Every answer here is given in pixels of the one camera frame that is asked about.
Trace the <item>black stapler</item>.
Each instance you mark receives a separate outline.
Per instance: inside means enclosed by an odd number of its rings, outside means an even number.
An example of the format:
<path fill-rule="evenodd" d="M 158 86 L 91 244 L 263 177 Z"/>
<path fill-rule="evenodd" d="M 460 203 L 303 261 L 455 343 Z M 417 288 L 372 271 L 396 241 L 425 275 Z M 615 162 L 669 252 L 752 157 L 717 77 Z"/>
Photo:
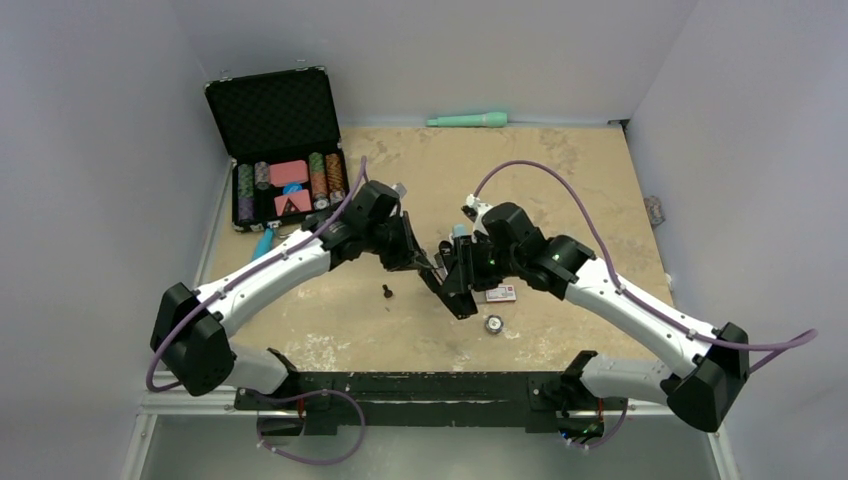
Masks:
<path fill-rule="evenodd" d="M 439 243 L 437 252 L 434 254 L 436 273 L 441 281 L 445 281 L 456 263 L 454 243 L 443 240 Z"/>

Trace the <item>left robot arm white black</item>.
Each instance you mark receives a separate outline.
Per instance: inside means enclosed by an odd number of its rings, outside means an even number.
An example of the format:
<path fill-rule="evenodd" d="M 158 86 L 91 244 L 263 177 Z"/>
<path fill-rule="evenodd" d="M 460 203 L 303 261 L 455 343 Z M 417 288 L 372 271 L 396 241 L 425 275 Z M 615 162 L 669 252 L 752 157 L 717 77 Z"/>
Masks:
<path fill-rule="evenodd" d="M 297 399 L 295 367 L 279 352 L 233 347 L 229 339 L 256 314 L 301 284 L 362 254 L 377 256 L 388 272 L 417 271 L 428 279 L 434 265 L 418 244 L 400 195 L 368 181 L 333 210 L 308 216 L 288 238 L 246 266 L 190 289 L 169 287 L 158 307 L 150 346 L 155 364 L 175 376 L 174 387 L 203 396 L 229 385 L 259 392 L 272 408 Z"/>

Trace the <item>light blue stapler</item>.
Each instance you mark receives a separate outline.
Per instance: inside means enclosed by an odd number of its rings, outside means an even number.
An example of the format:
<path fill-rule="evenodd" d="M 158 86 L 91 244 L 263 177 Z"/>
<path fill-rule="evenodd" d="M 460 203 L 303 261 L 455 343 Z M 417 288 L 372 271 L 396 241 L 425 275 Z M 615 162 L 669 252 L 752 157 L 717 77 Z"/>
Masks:
<path fill-rule="evenodd" d="M 467 227 L 464 224 L 457 224 L 452 227 L 450 238 L 452 240 L 455 240 L 457 238 L 466 237 L 468 235 L 469 233 Z"/>

